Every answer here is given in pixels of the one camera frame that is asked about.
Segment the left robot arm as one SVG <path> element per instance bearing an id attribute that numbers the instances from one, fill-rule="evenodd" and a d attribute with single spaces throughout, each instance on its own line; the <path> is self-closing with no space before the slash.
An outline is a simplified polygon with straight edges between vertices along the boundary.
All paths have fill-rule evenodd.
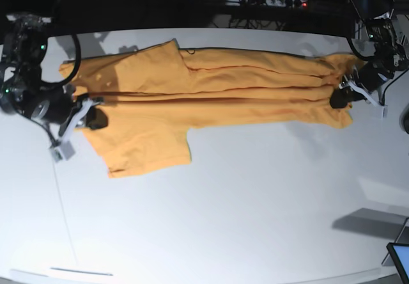
<path id="1" fill-rule="evenodd" d="M 330 98 L 330 105 L 334 109 L 344 109 L 352 102 L 365 100 L 378 108 L 381 117 L 385 117 L 386 92 L 383 91 L 379 99 L 374 99 L 372 93 L 393 79 L 396 72 L 408 71 L 405 39 L 398 37 L 392 21 L 394 0 L 349 0 L 349 2 L 365 27 L 369 41 L 373 42 L 374 54 L 362 55 L 352 39 L 347 39 L 354 55 L 365 65 L 360 69 L 353 67 L 352 73 L 343 75 L 338 89 L 334 90 Z"/>

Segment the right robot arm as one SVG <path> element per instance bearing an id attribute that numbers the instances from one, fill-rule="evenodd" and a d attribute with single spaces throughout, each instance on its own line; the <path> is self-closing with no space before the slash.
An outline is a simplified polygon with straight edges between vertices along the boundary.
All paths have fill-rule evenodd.
<path id="1" fill-rule="evenodd" d="M 81 65 L 81 45 L 72 34 L 75 49 L 73 69 L 59 82 L 42 79 L 41 63 L 47 53 L 49 26 L 58 0 L 6 0 L 5 16 L 12 25 L 4 36 L 1 51 L 1 109 L 39 125 L 50 139 L 50 153 L 56 162 L 75 153 L 70 137 L 75 129 L 101 129 L 106 115 L 96 107 L 102 97 L 85 93 L 75 96 L 71 81 Z"/>

